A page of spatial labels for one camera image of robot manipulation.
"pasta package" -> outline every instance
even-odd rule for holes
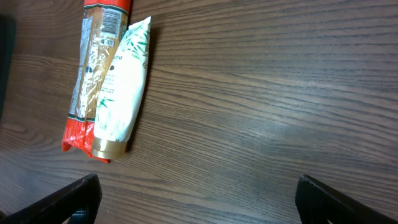
[[[74,146],[93,157],[90,151],[94,140],[97,98],[126,32],[130,6],[131,0],[84,2],[78,77],[62,139],[62,151]]]

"red label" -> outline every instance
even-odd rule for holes
[[[131,7],[131,0],[85,0],[85,6],[94,5],[94,4],[116,6],[126,10],[126,12],[129,12]]]
[[[68,118],[62,139],[62,151],[68,151],[72,146],[83,150],[88,156],[109,163],[109,159],[102,159],[91,155],[91,145],[94,141],[94,122],[78,121]]]

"dark wooden surface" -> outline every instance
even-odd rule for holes
[[[299,223],[306,173],[398,219],[397,1],[134,1],[154,54],[132,148],[108,165],[60,149],[82,9],[0,0],[17,21],[0,210],[95,172],[98,223]]]

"black object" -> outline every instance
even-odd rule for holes
[[[90,174],[0,221],[11,223],[94,223],[102,198],[100,180]]]
[[[11,63],[11,54],[14,49],[15,22],[13,19],[0,15],[0,118],[6,85]]]
[[[295,202],[303,224],[398,223],[309,175],[298,180]]]

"barcode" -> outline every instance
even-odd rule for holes
[[[102,39],[101,44],[113,47],[114,46],[114,40],[111,39]]]
[[[114,38],[118,38],[121,17],[121,12],[114,9],[105,9],[101,33]]]

